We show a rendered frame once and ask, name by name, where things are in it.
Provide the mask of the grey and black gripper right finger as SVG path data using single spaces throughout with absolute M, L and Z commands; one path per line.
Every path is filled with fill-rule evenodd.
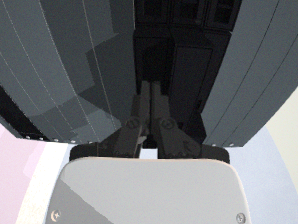
M 176 121 L 170 117 L 168 95 L 161 95 L 160 81 L 152 82 L 151 135 L 157 142 L 160 159 L 213 159 L 230 165 L 226 149 L 200 145 L 178 128 Z

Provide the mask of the black server rack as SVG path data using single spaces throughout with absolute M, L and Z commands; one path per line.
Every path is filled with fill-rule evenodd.
M 243 147 L 298 87 L 298 0 L 0 0 L 0 124 L 16 138 L 99 143 L 142 81 L 143 149 L 154 81 L 193 140 Z

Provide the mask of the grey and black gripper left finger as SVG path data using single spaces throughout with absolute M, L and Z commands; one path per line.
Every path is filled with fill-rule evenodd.
M 146 140 L 146 126 L 149 135 L 149 104 L 150 82 L 142 81 L 141 95 L 133 95 L 131 115 L 125 119 L 123 126 L 100 143 L 72 147 L 69 162 L 90 156 L 139 159 L 143 141 Z

